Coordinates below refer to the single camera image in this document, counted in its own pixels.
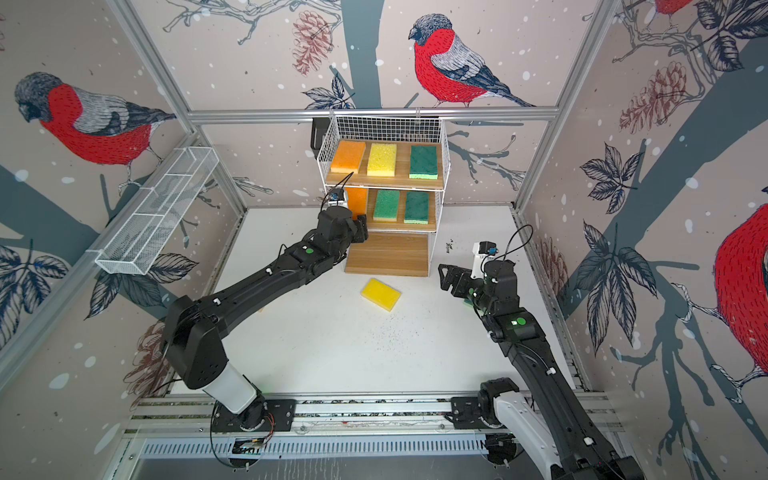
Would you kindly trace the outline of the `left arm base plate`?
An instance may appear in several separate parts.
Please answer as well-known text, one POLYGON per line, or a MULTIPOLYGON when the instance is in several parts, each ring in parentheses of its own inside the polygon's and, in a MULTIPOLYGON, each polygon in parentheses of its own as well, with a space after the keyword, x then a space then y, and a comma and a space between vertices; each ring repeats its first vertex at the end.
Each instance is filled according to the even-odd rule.
POLYGON ((254 420, 235 415, 216 401, 212 412, 212 433, 288 432, 291 430, 297 401, 295 399, 266 399, 254 420))

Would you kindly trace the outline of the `dark green sponge front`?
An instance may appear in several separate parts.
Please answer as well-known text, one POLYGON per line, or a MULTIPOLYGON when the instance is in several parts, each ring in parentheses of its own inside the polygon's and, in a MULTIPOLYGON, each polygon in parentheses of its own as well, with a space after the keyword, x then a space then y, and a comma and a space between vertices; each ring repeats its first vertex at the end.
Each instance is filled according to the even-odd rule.
POLYGON ((429 223, 430 195, 426 191, 406 193, 404 223, 427 225, 429 223))

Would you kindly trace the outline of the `orange sponge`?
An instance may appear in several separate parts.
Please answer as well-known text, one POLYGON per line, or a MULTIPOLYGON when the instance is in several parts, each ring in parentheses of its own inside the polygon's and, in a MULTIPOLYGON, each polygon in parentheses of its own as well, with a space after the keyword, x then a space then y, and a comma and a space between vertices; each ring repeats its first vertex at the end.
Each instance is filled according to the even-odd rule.
POLYGON ((346 187, 345 194, 347 208, 352 212, 353 217, 365 215, 368 205, 368 190, 366 188, 346 187))
POLYGON ((365 150, 365 142, 340 141, 330 165, 330 172, 344 175, 358 173, 365 150))

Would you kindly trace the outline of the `dark green sponge carried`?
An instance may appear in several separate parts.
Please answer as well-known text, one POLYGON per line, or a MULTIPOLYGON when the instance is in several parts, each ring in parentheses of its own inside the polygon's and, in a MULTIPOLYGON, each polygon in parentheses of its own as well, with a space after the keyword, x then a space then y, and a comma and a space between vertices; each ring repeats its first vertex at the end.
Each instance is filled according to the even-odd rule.
POLYGON ((418 180, 438 179, 436 146, 414 145, 411 147, 409 178, 418 180))

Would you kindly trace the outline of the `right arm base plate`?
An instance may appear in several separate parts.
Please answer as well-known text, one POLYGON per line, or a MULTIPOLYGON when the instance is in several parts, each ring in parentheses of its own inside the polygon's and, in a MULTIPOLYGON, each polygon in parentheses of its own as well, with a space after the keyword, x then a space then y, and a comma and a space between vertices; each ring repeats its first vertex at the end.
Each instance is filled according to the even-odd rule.
POLYGON ((516 400, 518 407, 525 407, 534 412, 532 404, 518 392, 504 392, 492 399, 480 400, 477 397, 453 397, 450 410, 443 415, 456 430, 504 430, 506 426, 492 412, 497 400, 516 400))

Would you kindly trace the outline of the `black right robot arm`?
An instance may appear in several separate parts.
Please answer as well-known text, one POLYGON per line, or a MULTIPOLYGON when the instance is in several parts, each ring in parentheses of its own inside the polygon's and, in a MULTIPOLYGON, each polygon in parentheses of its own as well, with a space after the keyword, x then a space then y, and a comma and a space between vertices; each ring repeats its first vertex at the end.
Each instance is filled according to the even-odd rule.
POLYGON ((540 323, 520 303, 515 265, 485 264, 481 277, 441 264, 440 287, 467 300, 490 339, 521 376, 538 409, 509 378, 482 384, 481 417, 510 431, 546 479, 641 479, 632 456, 621 456, 593 423, 557 366, 540 323))

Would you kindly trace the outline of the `light green sponge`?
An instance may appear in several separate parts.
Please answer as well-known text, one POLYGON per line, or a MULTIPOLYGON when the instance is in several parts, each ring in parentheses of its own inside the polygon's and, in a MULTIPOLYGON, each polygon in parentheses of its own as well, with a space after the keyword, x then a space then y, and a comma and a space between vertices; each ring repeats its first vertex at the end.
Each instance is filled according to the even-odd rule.
POLYGON ((398 190, 378 190, 374 206, 375 222, 396 222, 398 219, 401 192, 398 190))

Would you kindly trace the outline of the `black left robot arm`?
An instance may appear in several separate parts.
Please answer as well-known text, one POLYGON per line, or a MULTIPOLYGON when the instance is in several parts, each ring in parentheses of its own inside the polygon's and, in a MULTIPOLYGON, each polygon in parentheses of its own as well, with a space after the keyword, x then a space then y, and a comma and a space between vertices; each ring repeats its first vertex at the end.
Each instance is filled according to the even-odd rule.
POLYGON ((199 300, 175 300, 165 317, 165 358, 187 388, 215 399, 241 429, 255 430, 265 417, 264 397, 231 364, 223 339, 272 301, 330 271, 346 258, 352 244, 367 239, 366 215, 342 206, 321 210, 317 227, 280 248, 264 268, 199 300))

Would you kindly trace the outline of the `yellow sponge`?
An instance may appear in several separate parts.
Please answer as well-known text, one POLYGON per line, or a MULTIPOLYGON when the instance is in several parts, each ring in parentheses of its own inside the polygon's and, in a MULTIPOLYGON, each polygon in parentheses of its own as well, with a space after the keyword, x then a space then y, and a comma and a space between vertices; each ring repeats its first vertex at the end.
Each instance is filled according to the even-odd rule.
POLYGON ((388 312, 394 309, 401 295, 399 290, 375 278, 371 278, 361 290, 364 299, 388 312))
POLYGON ((368 157, 367 175, 371 177, 394 177, 396 158, 396 144, 372 143, 368 157))

